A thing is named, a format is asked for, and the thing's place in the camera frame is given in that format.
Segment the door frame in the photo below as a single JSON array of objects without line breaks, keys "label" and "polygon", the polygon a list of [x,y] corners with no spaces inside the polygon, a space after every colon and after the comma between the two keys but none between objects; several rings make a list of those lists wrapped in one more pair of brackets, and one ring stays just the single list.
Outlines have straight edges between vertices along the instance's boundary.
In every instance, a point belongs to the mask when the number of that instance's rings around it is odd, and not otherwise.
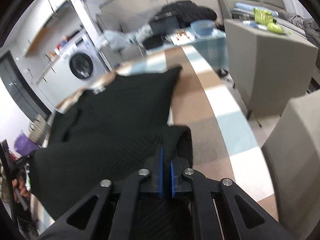
[{"label": "door frame", "polygon": [[20,70],[18,69],[10,50],[7,51],[5,54],[3,54],[0,57],[0,63],[2,61],[4,61],[5,59],[7,59],[11,66],[12,69],[15,73],[15,75],[17,76],[19,82],[21,83],[21,85],[23,86],[23,88],[27,91],[27,93],[30,95],[30,97],[33,99],[33,101],[41,108],[42,111],[44,111],[44,113],[49,117],[51,114],[51,111],[46,107],[46,105],[39,99],[39,97],[35,94],[35,92],[32,90],[32,88],[29,86],[29,84],[27,83],[27,81],[25,80],[25,78],[22,76]]}]

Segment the silver bolt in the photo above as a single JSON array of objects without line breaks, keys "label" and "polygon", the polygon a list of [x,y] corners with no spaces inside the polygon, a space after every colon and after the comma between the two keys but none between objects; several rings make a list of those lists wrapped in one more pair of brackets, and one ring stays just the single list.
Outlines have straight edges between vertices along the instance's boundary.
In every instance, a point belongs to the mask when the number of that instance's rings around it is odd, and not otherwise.
[{"label": "silver bolt", "polygon": [[195,173],[195,171],[191,168],[187,168],[184,170],[184,173],[187,174],[187,175],[192,175]]},{"label": "silver bolt", "polygon": [[138,171],[138,173],[139,173],[139,175],[147,176],[147,175],[149,175],[150,171],[147,169],[141,169]]},{"label": "silver bolt", "polygon": [[102,187],[110,187],[111,186],[111,180],[103,179],[100,181],[100,186]]},{"label": "silver bolt", "polygon": [[223,179],[222,183],[225,186],[231,186],[232,185],[232,180],[231,179]]}]

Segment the tile floor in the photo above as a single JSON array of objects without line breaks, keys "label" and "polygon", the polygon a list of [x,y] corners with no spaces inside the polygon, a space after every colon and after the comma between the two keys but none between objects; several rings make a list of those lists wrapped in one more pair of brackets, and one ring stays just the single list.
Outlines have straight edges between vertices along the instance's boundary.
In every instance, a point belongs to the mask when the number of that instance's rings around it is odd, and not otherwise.
[{"label": "tile floor", "polygon": [[[244,102],[242,101],[242,98],[238,92],[238,90],[235,88],[233,89],[233,81],[230,75],[221,78],[223,83],[227,86],[228,90],[240,106],[242,112],[244,114],[247,114],[247,108],[244,105]],[[250,120],[249,120],[249,125],[253,131],[253,134],[259,144],[260,147],[265,143],[273,129],[275,128],[277,122],[279,121],[280,116],[279,115],[274,115],[274,116],[268,116],[265,118],[260,118],[260,123],[262,127],[259,127],[256,119],[254,118],[254,113],[252,114]]]}]

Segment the triangular cutout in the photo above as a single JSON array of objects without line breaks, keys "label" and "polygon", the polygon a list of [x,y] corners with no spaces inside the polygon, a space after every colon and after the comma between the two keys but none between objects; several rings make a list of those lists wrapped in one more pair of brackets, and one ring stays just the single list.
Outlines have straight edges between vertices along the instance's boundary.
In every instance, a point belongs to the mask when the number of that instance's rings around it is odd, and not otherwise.
[{"label": "triangular cutout", "polygon": [[97,201],[98,196],[90,198],[76,212],[67,218],[67,223],[79,230],[85,230]]},{"label": "triangular cutout", "polygon": [[245,226],[252,229],[258,225],[262,225],[265,220],[261,217],[241,196],[235,196],[236,202],[240,209]]}]

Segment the blue plastic bowl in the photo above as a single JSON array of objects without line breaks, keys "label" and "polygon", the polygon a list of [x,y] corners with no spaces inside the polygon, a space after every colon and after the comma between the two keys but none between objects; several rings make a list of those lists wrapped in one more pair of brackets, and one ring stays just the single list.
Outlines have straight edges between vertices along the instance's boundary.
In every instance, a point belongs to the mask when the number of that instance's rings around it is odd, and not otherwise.
[{"label": "blue plastic bowl", "polygon": [[209,36],[215,27],[214,21],[211,20],[199,20],[191,23],[192,30],[198,36]]}]

